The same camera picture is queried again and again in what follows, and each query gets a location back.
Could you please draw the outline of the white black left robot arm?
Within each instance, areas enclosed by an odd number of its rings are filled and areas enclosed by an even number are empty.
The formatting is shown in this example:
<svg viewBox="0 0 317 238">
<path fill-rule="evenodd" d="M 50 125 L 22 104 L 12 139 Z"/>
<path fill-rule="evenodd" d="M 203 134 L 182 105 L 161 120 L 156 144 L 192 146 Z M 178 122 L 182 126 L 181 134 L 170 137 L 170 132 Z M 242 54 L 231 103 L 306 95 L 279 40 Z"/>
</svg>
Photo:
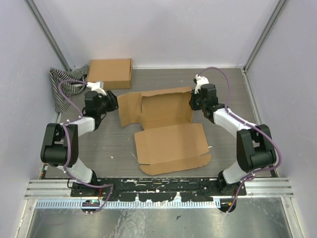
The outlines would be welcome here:
<svg viewBox="0 0 317 238">
<path fill-rule="evenodd" d="M 80 160 L 79 137 L 97 130 L 107 113 L 118 109 L 118 101 L 110 90 L 88 91 L 84 101 L 85 107 L 77 120 L 47 125 L 40 157 L 44 164 L 62 170 L 87 196 L 93 197 L 100 189 L 113 188 L 113 185 L 101 185 L 96 173 Z"/>
</svg>

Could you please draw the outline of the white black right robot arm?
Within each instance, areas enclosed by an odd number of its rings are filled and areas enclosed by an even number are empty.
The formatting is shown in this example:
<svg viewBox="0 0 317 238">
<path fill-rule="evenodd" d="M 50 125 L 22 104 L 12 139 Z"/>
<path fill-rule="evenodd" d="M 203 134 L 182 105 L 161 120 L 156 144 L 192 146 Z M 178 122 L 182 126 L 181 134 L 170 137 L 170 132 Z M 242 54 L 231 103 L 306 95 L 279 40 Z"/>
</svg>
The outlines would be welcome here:
<svg viewBox="0 0 317 238">
<path fill-rule="evenodd" d="M 230 195 L 241 180 L 255 171 L 275 164 L 277 156 L 269 127 L 249 123 L 219 103 L 215 85 L 197 85 L 191 92 L 189 105 L 195 111 L 201 110 L 211 123 L 221 126 L 236 139 L 236 162 L 217 177 L 222 195 Z"/>
</svg>

